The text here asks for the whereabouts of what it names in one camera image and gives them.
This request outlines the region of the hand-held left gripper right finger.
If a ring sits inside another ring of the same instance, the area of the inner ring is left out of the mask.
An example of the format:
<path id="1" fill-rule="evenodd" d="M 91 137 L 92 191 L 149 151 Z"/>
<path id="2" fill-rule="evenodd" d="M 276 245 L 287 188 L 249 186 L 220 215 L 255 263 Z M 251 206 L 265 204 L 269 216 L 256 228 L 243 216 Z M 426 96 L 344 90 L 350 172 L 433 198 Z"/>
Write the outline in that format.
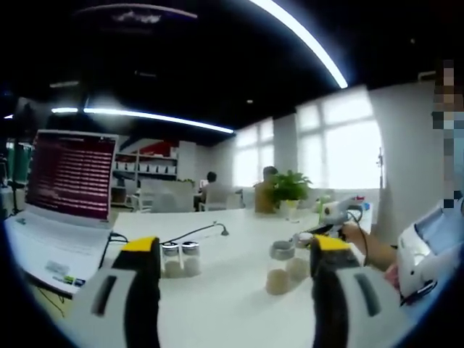
<path id="1" fill-rule="evenodd" d="M 412 328 L 398 292 L 342 240 L 313 237 L 310 275 L 314 347 L 395 347 Z"/>

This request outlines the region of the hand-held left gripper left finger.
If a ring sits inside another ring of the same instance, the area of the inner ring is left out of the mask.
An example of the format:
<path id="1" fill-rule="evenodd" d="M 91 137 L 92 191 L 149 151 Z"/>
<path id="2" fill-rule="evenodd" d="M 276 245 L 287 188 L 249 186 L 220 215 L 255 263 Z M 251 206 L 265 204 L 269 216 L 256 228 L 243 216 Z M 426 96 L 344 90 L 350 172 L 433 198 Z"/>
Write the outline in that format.
<path id="1" fill-rule="evenodd" d="M 75 294 L 67 331 L 77 347 L 159 347 L 161 276 L 156 236 L 129 241 L 112 266 Z"/>

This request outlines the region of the person's right hand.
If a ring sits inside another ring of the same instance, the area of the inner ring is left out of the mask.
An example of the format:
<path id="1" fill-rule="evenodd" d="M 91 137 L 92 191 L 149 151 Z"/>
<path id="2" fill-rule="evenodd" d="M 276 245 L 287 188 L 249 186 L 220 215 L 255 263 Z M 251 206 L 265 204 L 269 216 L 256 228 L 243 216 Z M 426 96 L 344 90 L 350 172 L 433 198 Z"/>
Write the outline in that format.
<path id="1" fill-rule="evenodd" d="M 359 244 L 364 237 L 363 229 L 357 224 L 345 223 L 341 228 L 341 234 L 348 243 Z"/>

